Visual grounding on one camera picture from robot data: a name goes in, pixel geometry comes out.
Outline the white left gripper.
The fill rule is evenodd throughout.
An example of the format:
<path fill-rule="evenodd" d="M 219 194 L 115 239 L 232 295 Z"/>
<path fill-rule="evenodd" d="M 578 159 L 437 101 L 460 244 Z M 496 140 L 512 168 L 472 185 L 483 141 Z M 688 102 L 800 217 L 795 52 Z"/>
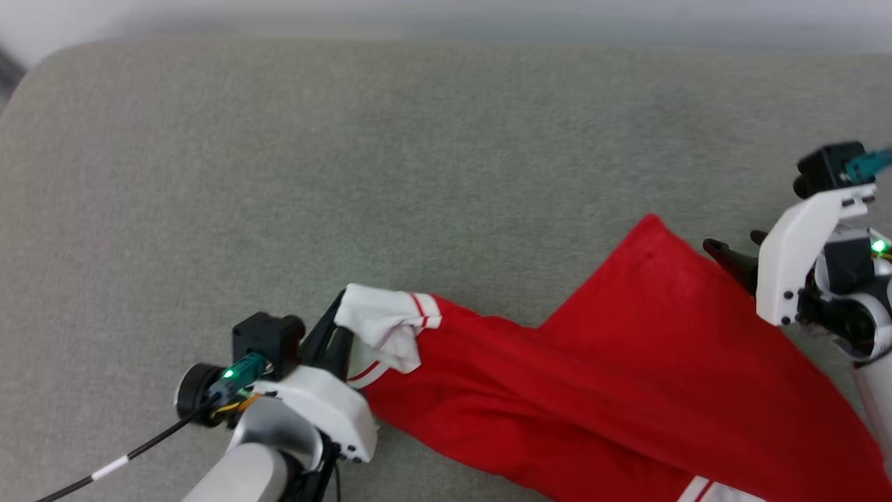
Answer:
<path fill-rule="evenodd" d="M 365 397 L 345 383 L 355 334 L 335 323 L 345 292 L 335 296 L 300 344 L 305 366 L 280 382 L 257 381 L 254 392 L 274 392 L 274 400 L 343 447 L 347 459 L 369 463 L 376 453 L 377 425 Z"/>

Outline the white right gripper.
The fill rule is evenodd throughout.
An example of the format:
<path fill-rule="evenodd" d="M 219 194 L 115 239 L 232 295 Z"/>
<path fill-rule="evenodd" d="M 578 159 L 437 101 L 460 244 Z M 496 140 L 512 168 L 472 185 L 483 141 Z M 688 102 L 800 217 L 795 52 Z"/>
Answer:
<path fill-rule="evenodd" d="M 866 227 L 852 223 L 867 216 L 868 199 L 876 185 L 854 185 L 819 192 L 787 209 L 774 228 L 750 231 L 760 247 L 757 257 L 732 250 L 728 244 L 707 238 L 702 248 L 745 290 L 756 290 L 756 314 L 774 326 L 793 321 L 800 289 L 829 241 L 869 237 Z"/>

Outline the red and white garment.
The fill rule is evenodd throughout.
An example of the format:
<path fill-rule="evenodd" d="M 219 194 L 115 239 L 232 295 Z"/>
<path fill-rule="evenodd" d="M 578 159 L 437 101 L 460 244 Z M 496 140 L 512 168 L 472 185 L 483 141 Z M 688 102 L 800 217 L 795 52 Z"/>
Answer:
<path fill-rule="evenodd" d="M 377 417 L 555 502 L 892 502 L 847 400 L 653 214 L 538 328 L 360 284 L 335 322 Z"/>

